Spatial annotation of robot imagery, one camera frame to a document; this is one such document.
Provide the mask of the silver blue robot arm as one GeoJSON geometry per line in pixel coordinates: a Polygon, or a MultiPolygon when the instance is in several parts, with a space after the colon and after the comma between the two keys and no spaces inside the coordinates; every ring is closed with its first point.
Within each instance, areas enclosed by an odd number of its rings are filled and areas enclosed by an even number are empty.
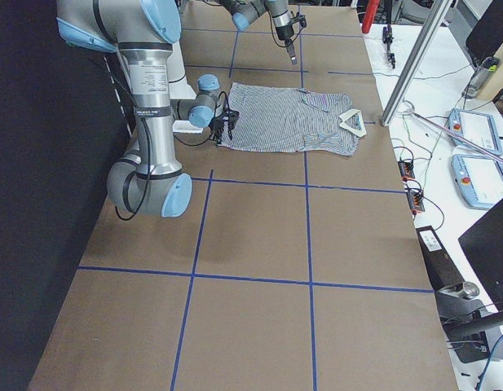
{"type": "Polygon", "coordinates": [[[224,7],[232,16],[232,22],[239,31],[245,31],[252,23],[258,20],[262,15],[268,14],[271,22],[271,31],[273,37],[277,37],[280,44],[278,47],[284,47],[288,53],[292,65],[298,63],[294,48],[294,41],[297,36],[294,32],[294,25],[299,24],[299,32],[306,26],[305,15],[300,12],[294,14],[288,10],[288,1],[216,1],[217,4],[224,7]]]}
{"type": "Polygon", "coordinates": [[[176,118],[205,128],[216,115],[218,78],[200,77],[194,99],[172,99],[170,80],[183,69],[181,21],[173,1],[59,1],[60,36],[73,46],[115,53],[128,81],[137,125],[132,147],[109,171],[108,197],[117,216],[178,217],[192,179],[176,159],[176,118]]]}

